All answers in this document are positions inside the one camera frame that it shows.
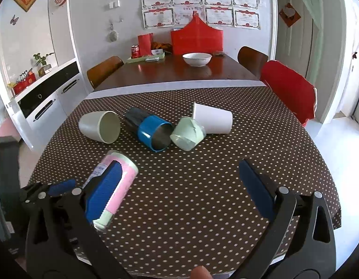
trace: finger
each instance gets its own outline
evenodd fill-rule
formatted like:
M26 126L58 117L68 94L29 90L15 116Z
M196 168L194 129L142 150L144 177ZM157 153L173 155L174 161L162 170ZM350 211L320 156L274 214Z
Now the finger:
M197 266L191 271L190 279L212 279L212 275L203 266Z

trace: table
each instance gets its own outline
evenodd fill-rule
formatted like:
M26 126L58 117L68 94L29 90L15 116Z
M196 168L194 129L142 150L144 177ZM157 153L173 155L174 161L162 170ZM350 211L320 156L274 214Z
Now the table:
M229 56L214 56L205 67L190 67L182 56L167 55L156 62L123 65L95 91L146 83L193 80L252 80L258 78Z
M220 274L232 272L244 261L268 221L239 179L238 163L243 158L294 192L321 191L334 227L339 227L335 184L296 117L268 87L227 87L235 82L228 81L221 81L223 88L84 100L50 140L31 181L57 183L74 178L80 186L109 150L128 155L139 175L101 238L133 275L184 278L196 265ZM142 106L176 124L181 116L191 116L194 101L232 111L231 133L208 135L190 152L171 144L154 153L127 132L124 122L118 140L110 145L90 140L78 130L78 120L87 112L113 110L123 118L132 106ZM278 254L287 250L297 221L292 219Z

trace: screw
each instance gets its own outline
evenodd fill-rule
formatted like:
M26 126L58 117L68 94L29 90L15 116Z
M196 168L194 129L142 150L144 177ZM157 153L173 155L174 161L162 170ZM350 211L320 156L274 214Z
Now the screw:
M45 192L41 192L39 193L39 195L37 196L39 199L44 199L46 197L46 193Z
M289 190L287 187L281 186L281 187L279 187L279 192L282 194L288 194Z
M314 196L315 196L316 198L322 198L322 197L323 197L322 193L319 192L319 191L315 191L315 192L314 192Z
M82 189L81 189L81 188L74 188L74 189L72 190L72 194L73 194L73 195L80 195L81 192L82 192Z

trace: wooden chair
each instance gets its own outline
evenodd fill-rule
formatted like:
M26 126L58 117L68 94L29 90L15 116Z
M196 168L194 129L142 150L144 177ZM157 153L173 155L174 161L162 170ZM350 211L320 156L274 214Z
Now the wooden chair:
M268 56L244 46L240 48L238 53L238 62L240 65L248 69L251 73L253 73L258 78L261 75L261 69L264 64L268 61Z
M262 68L260 81L271 88L303 127L309 119L315 117L317 89L302 75L278 61L271 60Z
M118 56L113 56L89 69L86 74L88 75L89 82L95 89L123 65L123 61Z

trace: butterfly decoration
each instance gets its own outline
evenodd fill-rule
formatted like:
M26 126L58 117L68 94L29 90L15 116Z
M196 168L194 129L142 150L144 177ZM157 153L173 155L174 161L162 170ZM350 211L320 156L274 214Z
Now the butterfly decoration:
M11 21L10 21L10 24L15 25L18 22L18 20L19 20L19 17L15 19L15 15L14 15L13 18L11 19Z

